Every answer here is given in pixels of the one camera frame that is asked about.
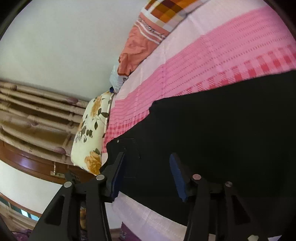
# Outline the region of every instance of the white wall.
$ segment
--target white wall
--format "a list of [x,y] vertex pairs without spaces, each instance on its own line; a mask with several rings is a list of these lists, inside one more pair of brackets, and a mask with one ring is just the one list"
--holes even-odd
[[33,0],[0,41],[0,78],[90,100],[147,0]]
[[[0,160],[0,192],[14,202],[38,213],[43,213],[61,185],[23,173]],[[106,203],[111,229],[119,228],[121,220]]]

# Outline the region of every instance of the pillow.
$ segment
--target pillow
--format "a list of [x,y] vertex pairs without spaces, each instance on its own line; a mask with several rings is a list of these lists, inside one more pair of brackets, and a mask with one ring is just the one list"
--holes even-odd
[[89,102],[72,147],[74,165],[94,175],[100,174],[102,166],[101,151],[112,97],[113,94],[107,91]]

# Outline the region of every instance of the beige curtain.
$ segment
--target beige curtain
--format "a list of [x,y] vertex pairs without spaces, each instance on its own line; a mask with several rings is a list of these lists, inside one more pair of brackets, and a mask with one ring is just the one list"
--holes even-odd
[[0,202],[0,214],[11,231],[19,232],[25,229],[33,230],[37,224],[37,221],[25,217],[2,202]]
[[72,145],[87,105],[76,98],[0,81],[0,140],[72,165]]

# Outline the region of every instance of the black clamp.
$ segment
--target black clamp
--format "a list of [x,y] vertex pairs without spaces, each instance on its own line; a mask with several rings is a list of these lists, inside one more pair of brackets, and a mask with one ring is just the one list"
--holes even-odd
[[176,153],[170,156],[170,167],[179,197],[192,206],[184,241],[208,241],[210,201],[216,205],[216,241],[268,241],[231,182],[209,183],[199,174],[192,175]]
[[67,182],[47,206],[29,241],[79,241],[83,203],[88,240],[111,241],[105,202],[113,202],[118,196],[124,168],[124,153],[120,152],[114,164],[86,183],[80,183],[73,173],[67,174]]

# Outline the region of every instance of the black cloth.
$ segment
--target black cloth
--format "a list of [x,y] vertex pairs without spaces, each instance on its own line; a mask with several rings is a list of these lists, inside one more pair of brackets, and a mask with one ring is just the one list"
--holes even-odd
[[210,182],[231,181],[269,237],[296,213],[296,71],[155,101],[150,114],[107,144],[134,138],[136,178],[121,191],[183,225],[189,207],[178,197],[169,156],[176,152]]

